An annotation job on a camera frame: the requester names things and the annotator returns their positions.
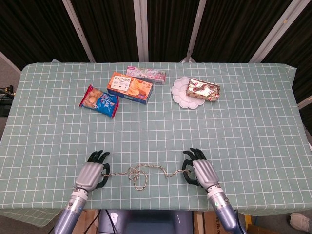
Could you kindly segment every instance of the green checkered tablecloth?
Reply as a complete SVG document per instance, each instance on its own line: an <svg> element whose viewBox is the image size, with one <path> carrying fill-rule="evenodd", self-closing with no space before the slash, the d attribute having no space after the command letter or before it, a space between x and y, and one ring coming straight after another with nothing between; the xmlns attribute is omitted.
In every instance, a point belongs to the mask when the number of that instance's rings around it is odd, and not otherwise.
<svg viewBox="0 0 312 234"><path fill-rule="evenodd" d="M114 119L79 108L88 84L105 90L128 65L165 70L147 105L120 98ZM36 63L21 79L0 143L0 215L38 226L68 200L91 152L111 152L112 172L139 163L174 172L190 147L216 169L232 205L251 215L312 208L312 153L292 92L295 68L275 63ZM195 110L173 102L182 77L221 85L221 97ZM148 188L109 178L86 209L211 210L205 191L182 174L147 169Z"/></svg>

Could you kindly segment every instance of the gift-wrapped box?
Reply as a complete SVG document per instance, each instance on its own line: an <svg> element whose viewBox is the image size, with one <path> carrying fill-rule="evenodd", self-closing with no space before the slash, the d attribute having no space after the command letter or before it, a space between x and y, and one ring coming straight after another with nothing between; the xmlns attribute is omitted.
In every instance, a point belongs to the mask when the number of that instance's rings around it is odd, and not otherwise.
<svg viewBox="0 0 312 234"><path fill-rule="evenodd" d="M208 101L217 101L220 97L220 85L192 78L187 87L186 95Z"/></svg>

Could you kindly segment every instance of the rope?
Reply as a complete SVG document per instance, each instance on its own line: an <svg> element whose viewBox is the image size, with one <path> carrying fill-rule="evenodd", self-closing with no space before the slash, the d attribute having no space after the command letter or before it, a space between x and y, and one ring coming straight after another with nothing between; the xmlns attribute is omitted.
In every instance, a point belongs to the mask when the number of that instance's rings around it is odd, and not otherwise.
<svg viewBox="0 0 312 234"><path fill-rule="evenodd" d="M171 178L171 177L173 177L175 174L177 174L179 172L187 172L187 173L191 172L190 170L187 170L187 169L186 170L179 169L179 170L176 170L175 172L169 174L169 173L167 173L167 171L162 166L149 165L149 164L139 164L136 167L129 167L128 170L125 171L125 172L110 173L109 175L102 174L102 176L110 177L110 176L128 175L128 178L133 181L133 185L134 185L135 189L138 190L138 191L142 191L147 186L148 174L147 174L146 171L139 169L140 167L158 168L158 169L163 171L163 173L165 175L165 178ZM140 186L137 186L137 180L139 179L141 174L143 174L145 176L145 183L144 183L143 186L140 187Z"/></svg>

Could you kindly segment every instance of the robotic hand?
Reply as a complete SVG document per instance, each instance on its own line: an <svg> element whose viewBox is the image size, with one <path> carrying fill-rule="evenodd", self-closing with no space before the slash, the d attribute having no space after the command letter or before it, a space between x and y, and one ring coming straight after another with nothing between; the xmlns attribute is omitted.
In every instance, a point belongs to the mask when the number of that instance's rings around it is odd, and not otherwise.
<svg viewBox="0 0 312 234"><path fill-rule="evenodd" d="M247 234L239 223L238 212L233 210L229 199L220 187L218 175L203 152L191 148L191 151L186 150L183 153L190 156L191 160L186 159L182 169L185 170L187 165L192 166L197 179L190 179L187 172L183 172L184 178L189 184L204 188L223 228L232 234Z"/></svg>
<svg viewBox="0 0 312 234"><path fill-rule="evenodd" d="M93 152L83 165L75 181L75 189L54 227L55 234L71 234L87 202L88 193L106 184L108 177L98 183L103 170L109 175L109 164L102 164L109 152L102 153L102 150Z"/></svg>

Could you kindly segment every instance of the white plate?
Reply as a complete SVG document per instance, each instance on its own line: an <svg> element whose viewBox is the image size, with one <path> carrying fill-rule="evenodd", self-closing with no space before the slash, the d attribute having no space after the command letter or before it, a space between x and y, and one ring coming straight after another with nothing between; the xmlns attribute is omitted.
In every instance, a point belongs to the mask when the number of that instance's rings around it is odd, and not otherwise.
<svg viewBox="0 0 312 234"><path fill-rule="evenodd" d="M171 88L171 93L174 95L174 101L179 103L180 107L196 109L197 106L204 104L205 100L186 96L189 81L190 78L188 77L177 79Z"/></svg>

